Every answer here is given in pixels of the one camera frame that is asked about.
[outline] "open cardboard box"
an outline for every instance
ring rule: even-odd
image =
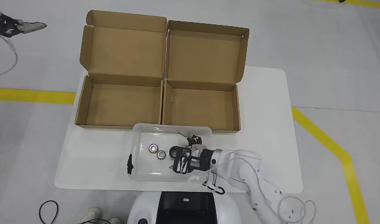
[[[160,124],[166,18],[90,11],[86,22],[80,62],[88,76],[75,124],[85,128]]]
[[[169,21],[163,124],[240,130],[236,83],[244,73],[249,29]]]

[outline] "box lid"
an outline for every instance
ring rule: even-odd
[[[80,62],[89,74],[154,77],[164,71],[165,17],[91,10]]]
[[[236,84],[244,74],[249,29],[169,21],[167,78]]]

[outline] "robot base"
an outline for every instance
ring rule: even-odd
[[[135,200],[127,224],[242,224],[233,199],[225,194],[144,191]]]

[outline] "white robotic arm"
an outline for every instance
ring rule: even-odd
[[[260,167],[261,158],[255,152],[217,149],[211,158],[210,172],[225,179],[231,186],[245,190],[248,202],[262,224],[285,223],[280,217],[286,215],[279,213],[283,194],[261,176]],[[287,216],[289,221],[294,220],[292,212]]]
[[[294,196],[284,196],[262,177],[261,157],[258,153],[249,150],[209,150],[201,141],[197,143],[196,139],[191,143],[191,139],[194,138],[188,138],[189,147],[174,146],[170,149],[170,157],[174,159],[171,166],[174,172],[185,174],[199,170],[213,174],[212,182],[209,184],[207,178],[203,185],[217,194],[225,193],[223,188],[216,186],[218,177],[225,179],[231,186],[246,191],[248,202],[262,224],[297,223],[305,217],[306,207],[303,201]],[[290,199],[297,200],[300,206],[289,203]]]

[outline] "robotic arm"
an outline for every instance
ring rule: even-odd
[[[170,149],[169,154],[175,159],[172,167],[174,172],[207,171],[213,176],[212,182],[209,184],[207,178],[203,185],[218,194],[224,194],[224,190],[216,186],[218,177],[225,179],[231,186],[246,191],[249,204],[263,224],[296,223],[305,216],[303,202],[301,217],[296,216],[295,211],[284,201],[289,197],[285,197],[262,177],[258,153],[248,150],[209,150],[202,144],[189,145]]]
[[[23,20],[15,20],[0,12],[0,35],[3,37],[13,37],[20,33],[31,33],[44,29],[44,23],[28,23]]]

